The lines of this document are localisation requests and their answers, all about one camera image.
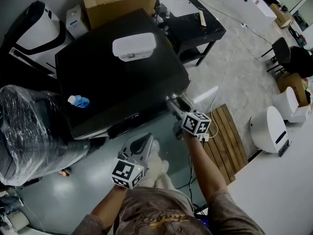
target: hand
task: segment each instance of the hand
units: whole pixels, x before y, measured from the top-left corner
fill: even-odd
[[[185,141],[188,141],[188,140],[193,139],[193,138],[197,138],[197,136],[193,136],[193,135],[191,135],[189,132],[187,132],[185,130],[182,130],[182,136],[183,136],[183,139]]]
[[[116,191],[127,191],[128,189],[122,186],[114,185],[113,190]]]

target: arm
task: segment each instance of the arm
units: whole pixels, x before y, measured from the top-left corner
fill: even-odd
[[[217,191],[227,191],[225,179],[206,154],[198,138],[185,131],[183,132],[183,137],[188,146],[199,187],[207,203],[209,203],[211,197]]]
[[[127,189],[114,186],[108,195],[96,206],[91,215],[86,215],[71,235],[105,235],[118,215]]]
[[[125,199],[127,189],[114,186],[105,198],[93,209],[92,215],[97,216],[104,224],[108,233],[119,213]]]
[[[232,200],[224,177],[197,137],[184,132],[199,187],[208,203],[212,234],[263,235],[262,229]]]

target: black table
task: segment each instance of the black table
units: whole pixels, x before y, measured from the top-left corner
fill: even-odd
[[[113,55],[115,39],[147,32],[156,39],[151,57],[123,62]],[[116,137],[158,114],[166,97],[181,94],[190,82],[173,48],[143,9],[65,47],[56,55],[56,70],[68,125],[76,139],[109,132]],[[71,95],[88,98],[90,105],[81,109],[69,104]]]
[[[165,5],[161,4],[156,12],[163,19],[159,24],[165,30],[175,52],[183,63],[199,59],[197,66],[204,60],[215,42],[222,38],[226,30],[220,22],[198,1],[189,0],[199,10],[203,11],[206,27],[201,26],[199,13],[175,17],[170,13],[166,18]],[[200,53],[197,46],[208,44],[205,51]]]

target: white container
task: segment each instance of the white container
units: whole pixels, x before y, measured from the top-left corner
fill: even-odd
[[[291,119],[299,106],[293,89],[287,87],[283,93],[276,95],[273,98],[273,106],[279,111],[283,120]]]
[[[269,153],[279,153],[288,140],[284,120],[274,106],[251,118],[250,132],[255,146]]]
[[[67,30],[75,38],[86,34],[89,30],[82,8],[77,5],[67,11]]]
[[[115,39],[112,44],[114,56],[124,62],[148,58],[156,48],[153,33],[143,33]]]

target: wooden pallet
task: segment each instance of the wooden pallet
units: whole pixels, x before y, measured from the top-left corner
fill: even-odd
[[[204,149],[211,160],[219,168],[226,183],[235,181],[235,174],[248,164],[248,159],[239,133],[226,104],[212,111],[213,118],[209,134],[209,142],[204,144]]]

